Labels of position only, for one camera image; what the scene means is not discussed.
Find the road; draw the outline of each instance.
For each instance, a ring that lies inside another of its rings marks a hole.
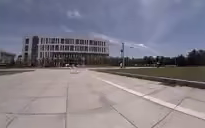
[[[0,128],[205,128],[205,90],[77,70],[0,76]]]

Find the grass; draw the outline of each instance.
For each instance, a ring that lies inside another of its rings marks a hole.
[[[159,76],[205,82],[205,67],[167,67],[139,69],[107,69],[106,72],[125,72],[148,76]]]
[[[13,75],[13,74],[23,73],[23,72],[30,72],[30,71],[0,71],[0,76],[2,76],[2,75]]]

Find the blue sky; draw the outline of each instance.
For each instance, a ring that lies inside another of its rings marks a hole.
[[[112,56],[175,56],[205,49],[205,0],[0,0],[0,48],[20,53],[26,35],[109,39]]]

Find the lamp post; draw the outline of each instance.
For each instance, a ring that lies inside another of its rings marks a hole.
[[[122,48],[121,48],[122,68],[125,67],[125,54],[124,54],[124,50],[125,50],[125,44],[122,43]]]

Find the building facade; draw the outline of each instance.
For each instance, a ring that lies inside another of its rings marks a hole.
[[[108,41],[93,38],[29,36],[23,39],[22,58],[28,65],[103,64]]]
[[[0,65],[10,65],[14,63],[15,56],[13,53],[0,50]]]

